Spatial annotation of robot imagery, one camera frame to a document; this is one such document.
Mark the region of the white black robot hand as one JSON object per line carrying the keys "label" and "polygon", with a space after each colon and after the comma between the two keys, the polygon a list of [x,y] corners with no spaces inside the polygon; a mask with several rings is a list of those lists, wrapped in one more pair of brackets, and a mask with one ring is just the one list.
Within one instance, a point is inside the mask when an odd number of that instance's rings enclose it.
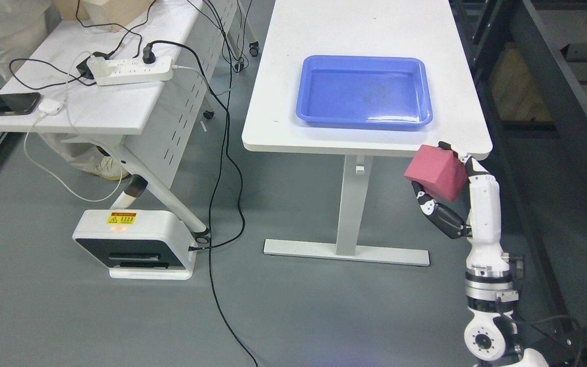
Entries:
{"label": "white black robot hand", "polygon": [[503,277],[510,270],[500,244],[501,204],[499,183],[467,151],[440,141],[438,148],[449,151],[463,165],[470,183],[470,211],[466,220],[440,204],[418,181],[412,182],[415,198],[426,218],[450,239],[466,237],[471,250],[466,268],[474,276]]}

